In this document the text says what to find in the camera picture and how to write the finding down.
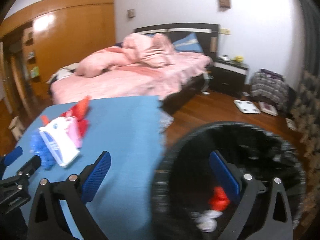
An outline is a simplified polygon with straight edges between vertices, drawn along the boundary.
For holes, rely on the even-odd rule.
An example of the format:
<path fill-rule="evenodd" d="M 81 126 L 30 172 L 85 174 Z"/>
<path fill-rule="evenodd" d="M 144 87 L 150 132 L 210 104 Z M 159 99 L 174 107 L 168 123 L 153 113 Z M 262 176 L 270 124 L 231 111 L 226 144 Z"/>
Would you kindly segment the orange foam net sleeve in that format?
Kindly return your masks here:
<path fill-rule="evenodd" d="M 90 100 L 91 100 L 91 97 L 86 96 L 76 104 L 76 110 L 74 115 L 79 121 L 85 118 L 89 108 Z"/>

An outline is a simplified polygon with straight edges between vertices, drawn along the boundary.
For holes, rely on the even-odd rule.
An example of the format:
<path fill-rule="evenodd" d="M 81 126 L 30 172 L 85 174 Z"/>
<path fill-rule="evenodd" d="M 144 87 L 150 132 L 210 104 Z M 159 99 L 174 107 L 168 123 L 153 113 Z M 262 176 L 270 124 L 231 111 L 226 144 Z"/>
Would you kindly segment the black bed headboard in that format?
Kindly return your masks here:
<path fill-rule="evenodd" d="M 134 29 L 134 33 L 155 34 L 165 33 L 172 42 L 195 33 L 203 53 L 213 61 L 216 60 L 220 26 L 211 23 L 169 23 L 150 25 Z"/>

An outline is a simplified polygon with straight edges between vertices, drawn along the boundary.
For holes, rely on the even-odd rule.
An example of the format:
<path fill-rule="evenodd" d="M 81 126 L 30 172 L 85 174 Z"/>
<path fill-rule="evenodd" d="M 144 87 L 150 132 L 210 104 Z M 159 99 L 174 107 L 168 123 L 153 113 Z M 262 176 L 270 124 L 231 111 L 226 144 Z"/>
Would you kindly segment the bed with pink sheet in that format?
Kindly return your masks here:
<path fill-rule="evenodd" d="M 77 102 L 85 96 L 92 99 L 126 96 L 157 96 L 161 108 L 174 114 L 204 85 L 212 58 L 191 52 L 176 54 L 174 65 L 149 68 L 141 64 L 122 66 L 95 77 L 72 74 L 50 86 L 54 104 Z"/>

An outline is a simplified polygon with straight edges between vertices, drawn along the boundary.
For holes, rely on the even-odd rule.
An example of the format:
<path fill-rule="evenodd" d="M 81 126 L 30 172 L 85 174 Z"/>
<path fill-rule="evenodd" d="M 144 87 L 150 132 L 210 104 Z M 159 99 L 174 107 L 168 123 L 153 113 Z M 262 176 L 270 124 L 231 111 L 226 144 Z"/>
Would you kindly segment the white blue paper box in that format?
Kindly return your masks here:
<path fill-rule="evenodd" d="M 67 117 L 58 117 L 39 132 L 60 167 L 67 167 L 80 154 L 79 148 L 67 135 Z"/>

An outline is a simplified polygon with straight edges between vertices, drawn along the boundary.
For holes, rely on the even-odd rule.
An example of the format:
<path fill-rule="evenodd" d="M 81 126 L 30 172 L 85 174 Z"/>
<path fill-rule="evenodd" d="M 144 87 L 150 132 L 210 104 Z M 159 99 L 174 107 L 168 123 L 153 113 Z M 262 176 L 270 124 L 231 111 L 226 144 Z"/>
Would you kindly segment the blue embroidered pillow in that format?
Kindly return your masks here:
<path fill-rule="evenodd" d="M 203 53 L 203 49 L 199 44 L 195 33 L 191 33 L 188 36 L 172 43 L 177 52 L 193 52 Z"/>

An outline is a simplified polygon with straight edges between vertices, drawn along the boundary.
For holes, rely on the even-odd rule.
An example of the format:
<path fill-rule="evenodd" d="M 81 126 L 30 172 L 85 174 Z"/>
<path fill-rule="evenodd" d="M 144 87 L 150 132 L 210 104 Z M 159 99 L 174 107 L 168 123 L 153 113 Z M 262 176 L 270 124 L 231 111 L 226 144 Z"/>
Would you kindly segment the wooden wardrobe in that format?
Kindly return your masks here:
<path fill-rule="evenodd" d="M 114 0 L 42 0 L 1 23 L 1 81 L 8 110 L 29 117 L 48 101 L 47 81 L 116 40 Z"/>

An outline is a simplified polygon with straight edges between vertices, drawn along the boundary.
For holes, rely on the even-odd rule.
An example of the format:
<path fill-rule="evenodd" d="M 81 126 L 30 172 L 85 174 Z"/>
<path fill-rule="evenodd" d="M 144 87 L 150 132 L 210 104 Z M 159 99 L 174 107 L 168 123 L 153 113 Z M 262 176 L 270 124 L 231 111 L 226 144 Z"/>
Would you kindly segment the white bathroom scale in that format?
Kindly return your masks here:
<path fill-rule="evenodd" d="M 260 114 L 259 108 L 251 101 L 234 100 L 234 104 L 241 113 L 244 114 Z"/>

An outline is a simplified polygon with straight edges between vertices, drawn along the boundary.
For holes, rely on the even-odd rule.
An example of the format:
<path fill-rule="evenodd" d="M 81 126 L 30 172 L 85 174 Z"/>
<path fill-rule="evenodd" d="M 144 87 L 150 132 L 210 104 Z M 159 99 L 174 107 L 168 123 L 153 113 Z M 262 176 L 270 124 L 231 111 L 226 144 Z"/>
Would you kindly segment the grey white tissue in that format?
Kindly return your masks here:
<path fill-rule="evenodd" d="M 221 217 L 223 212 L 216 210 L 207 210 L 203 213 L 192 212 L 191 218 L 194 220 L 198 229 L 202 232 L 210 233 L 217 228 L 216 219 Z"/>

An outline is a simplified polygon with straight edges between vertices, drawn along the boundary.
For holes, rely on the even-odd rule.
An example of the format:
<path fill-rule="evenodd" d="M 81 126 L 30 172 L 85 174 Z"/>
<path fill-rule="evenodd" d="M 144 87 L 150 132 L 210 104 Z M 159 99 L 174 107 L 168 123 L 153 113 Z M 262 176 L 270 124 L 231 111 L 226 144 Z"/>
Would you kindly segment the red plastic bag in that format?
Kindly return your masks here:
<path fill-rule="evenodd" d="M 211 210 L 215 211 L 225 211 L 231 201 L 225 194 L 224 190 L 220 186 L 216 186 L 213 189 L 213 195 L 209 200 L 209 205 Z"/>

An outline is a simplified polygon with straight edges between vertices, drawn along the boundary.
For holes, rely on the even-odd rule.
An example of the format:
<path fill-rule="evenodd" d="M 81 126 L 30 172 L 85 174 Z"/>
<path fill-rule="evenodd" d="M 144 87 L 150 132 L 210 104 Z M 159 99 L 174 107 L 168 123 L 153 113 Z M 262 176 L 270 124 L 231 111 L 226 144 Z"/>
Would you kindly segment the clothes pile on bed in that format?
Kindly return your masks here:
<path fill-rule="evenodd" d="M 50 79 L 47 81 L 47 84 L 51 85 L 55 81 L 59 81 L 61 79 L 71 76 L 76 71 L 78 66 L 79 63 L 77 62 L 60 68 L 54 74 L 51 75 Z"/>

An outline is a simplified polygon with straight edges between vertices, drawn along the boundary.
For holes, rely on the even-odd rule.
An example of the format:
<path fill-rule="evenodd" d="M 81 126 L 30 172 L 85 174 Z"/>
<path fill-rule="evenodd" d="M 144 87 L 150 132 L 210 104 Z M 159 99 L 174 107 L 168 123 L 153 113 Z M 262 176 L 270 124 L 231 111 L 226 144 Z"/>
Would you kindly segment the yellow plush toy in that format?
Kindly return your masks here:
<path fill-rule="evenodd" d="M 237 55 L 234 58 L 234 62 L 236 62 L 236 63 L 243 63 L 243 61 L 244 61 L 244 57 L 243 56 Z"/>

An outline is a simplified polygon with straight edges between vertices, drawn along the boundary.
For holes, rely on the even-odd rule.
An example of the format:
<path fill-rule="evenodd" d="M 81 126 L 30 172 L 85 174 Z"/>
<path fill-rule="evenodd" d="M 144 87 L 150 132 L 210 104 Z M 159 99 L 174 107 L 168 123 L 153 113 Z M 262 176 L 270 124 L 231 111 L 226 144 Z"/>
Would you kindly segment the wall power outlet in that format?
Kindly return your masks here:
<path fill-rule="evenodd" d="M 226 29 L 226 28 L 221 28 L 220 29 L 220 34 L 222 34 L 222 35 L 230 35 L 231 34 L 231 30 L 230 29 Z"/>

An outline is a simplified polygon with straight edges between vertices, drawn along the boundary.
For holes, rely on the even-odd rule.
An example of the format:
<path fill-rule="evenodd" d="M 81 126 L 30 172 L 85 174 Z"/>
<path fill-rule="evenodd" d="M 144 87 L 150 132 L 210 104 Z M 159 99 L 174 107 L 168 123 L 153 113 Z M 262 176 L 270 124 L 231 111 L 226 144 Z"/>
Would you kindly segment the wall lamp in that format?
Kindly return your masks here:
<path fill-rule="evenodd" d="M 127 17 L 128 17 L 128 18 L 135 18 L 135 16 L 136 16 L 135 9 L 129 9 L 129 10 L 127 11 Z"/>
<path fill-rule="evenodd" d="M 231 9 L 231 0 L 218 0 L 220 9 Z"/>

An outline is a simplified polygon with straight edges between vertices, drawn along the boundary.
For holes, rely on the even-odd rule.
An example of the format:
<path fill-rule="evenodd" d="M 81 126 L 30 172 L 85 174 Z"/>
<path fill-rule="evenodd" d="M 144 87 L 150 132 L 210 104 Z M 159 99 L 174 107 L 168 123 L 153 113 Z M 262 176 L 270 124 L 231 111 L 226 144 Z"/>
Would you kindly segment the blue plastic bag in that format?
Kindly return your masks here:
<path fill-rule="evenodd" d="M 31 134 L 30 152 L 40 157 L 41 166 L 45 170 L 50 170 L 56 163 L 38 129 L 34 130 Z"/>

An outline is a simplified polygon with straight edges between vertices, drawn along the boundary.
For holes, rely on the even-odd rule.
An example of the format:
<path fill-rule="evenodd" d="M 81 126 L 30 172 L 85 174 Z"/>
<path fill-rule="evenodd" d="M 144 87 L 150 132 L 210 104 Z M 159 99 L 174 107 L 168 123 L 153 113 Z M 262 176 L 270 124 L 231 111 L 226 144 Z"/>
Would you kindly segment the red cloth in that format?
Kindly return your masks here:
<path fill-rule="evenodd" d="M 71 116 L 73 116 L 73 117 L 76 118 L 76 116 L 74 115 L 75 114 L 75 110 L 76 110 L 76 105 L 71 107 L 68 111 L 62 113 L 61 117 L 71 117 Z M 83 138 L 85 133 L 86 133 L 86 131 L 87 131 L 87 128 L 89 126 L 89 122 L 85 118 L 83 120 L 81 120 L 81 121 L 79 121 L 77 118 L 76 118 L 76 120 L 78 121 L 78 128 L 79 128 L 80 135 Z"/>

